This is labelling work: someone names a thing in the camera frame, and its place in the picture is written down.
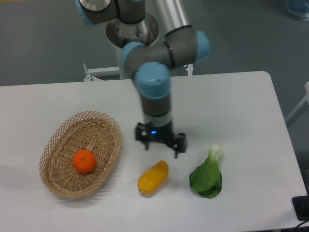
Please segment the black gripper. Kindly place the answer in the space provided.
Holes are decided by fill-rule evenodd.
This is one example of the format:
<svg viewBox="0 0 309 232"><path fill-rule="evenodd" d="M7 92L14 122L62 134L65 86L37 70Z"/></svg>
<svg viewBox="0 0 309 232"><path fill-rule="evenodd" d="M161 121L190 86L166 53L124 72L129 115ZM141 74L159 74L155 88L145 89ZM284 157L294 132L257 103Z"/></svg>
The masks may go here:
<svg viewBox="0 0 309 232"><path fill-rule="evenodd" d="M180 153L186 152L186 134L178 133L175 137L172 121L160 127L154 126L152 122L146 124L137 123L135 127L135 140L144 144L146 151L149 149L150 142L172 146L175 159L178 158Z"/></svg>

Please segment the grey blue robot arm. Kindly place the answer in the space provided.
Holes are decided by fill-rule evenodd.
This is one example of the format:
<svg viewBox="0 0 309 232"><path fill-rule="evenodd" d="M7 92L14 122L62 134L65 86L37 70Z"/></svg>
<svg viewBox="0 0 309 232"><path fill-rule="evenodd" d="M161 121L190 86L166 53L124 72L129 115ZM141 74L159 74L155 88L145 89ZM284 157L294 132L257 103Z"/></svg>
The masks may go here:
<svg viewBox="0 0 309 232"><path fill-rule="evenodd" d="M121 49L120 74L131 79L140 96L144 122L135 127L135 139L149 147L157 142L175 154L187 148L186 135L175 134L172 123L170 71L205 59L210 42L194 30L180 0L155 0L154 7L165 29L146 12L143 0L78 0L76 7L87 25L107 23L109 41Z"/></svg>

